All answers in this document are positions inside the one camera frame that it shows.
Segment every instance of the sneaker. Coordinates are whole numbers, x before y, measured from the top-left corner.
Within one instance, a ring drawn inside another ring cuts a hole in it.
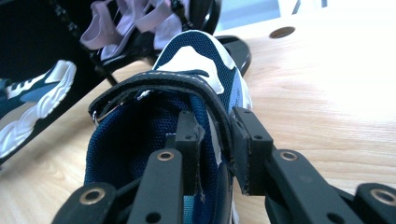
[[[237,223],[233,209],[229,114],[251,108],[248,86],[220,42],[200,31],[175,36],[152,71],[135,75],[90,105],[100,123],[87,152],[84,184],[119,189],[142,176],[149,155],[165,147],[182,110],[203,127],[198,190],[184,196],[184,223]]]
[[[21,83],[0,80],[0,159],[20,146],[35,122],[62,101],[74,80],[76,66],[58,61],[46,74]]]

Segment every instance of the wooden surface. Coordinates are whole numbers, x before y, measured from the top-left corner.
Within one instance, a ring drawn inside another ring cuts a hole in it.
[[[396,16],[323,9],[221,33],[250,46],[245,79],[253,111],[277,148],[303,153],[340,189],[363,182],[396,188]],[[293,26],[289,36],[269,38]],[[123,80],[148,70],[134,63]],[[85,154],[94,130],[89,103],[106,81],[7,161],[0,171],[0,223],[50,223],[82,185]],[[234,187],[241,223],[268,223],[263,197]]]

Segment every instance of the velcro strap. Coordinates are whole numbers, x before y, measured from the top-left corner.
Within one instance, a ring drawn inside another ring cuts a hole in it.
[[[11,84],[11,79],[0,78],[0,102],[8,99],[7,86]]]
[[[220,148],[230,159],[232,139],[230,121],[223,103],[213,89],[199,76],[186,72],[148,71],[130,77],[105,91],[89,107],[91,116],[98,118],[109,113],[120,103],[135,98],[142,91],[178,91],[199,97],[213,120]]]

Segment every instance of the blue mesh lining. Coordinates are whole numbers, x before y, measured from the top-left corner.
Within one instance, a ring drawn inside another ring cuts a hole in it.
[[[103,181],[118,189],[143,174],[150,153],[163,148],[166,134],[176,132],[178,113],[187,108],[188,98],[171,95],[132,101],[102,121],[88,146],[85,184]]]
[[[92,135],[87,152],[85,184],[108,182],[116,189],[141,176],[151,152],[162,149],[167,133],[175,133],[178,114],[191,105],[205,129],[201,154],[201,184],[204,192],[186,198],[186,223],[211,223],[216,206],[218,166],[212,147],[204,103],[197,97],[152,93],[110,113]]]

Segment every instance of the brass grommet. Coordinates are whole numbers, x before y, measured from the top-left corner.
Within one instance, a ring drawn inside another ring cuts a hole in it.
[[[94,189],[89,189],[85,191],[81,197],[79,197],[79,201],[82,204],[90,205],[94,203],[98,203],[101,201],[106,195],[106,192],[104,189],[101,188],[94,188]]]
[[[160,161],[170,161],[175,157],[172,152],[165,151],[157,155],[157,159]]]
[[[396,195],[390,193],[389,191],[386,191],[384,189],[372,189],[370,190],[370,193],[375,199],[379,200],[381,203],[390,206],[396,206]]]
[[[296,154],[289,151],[281,152],[280,157],[285,161],[297,161],[298,159]]]

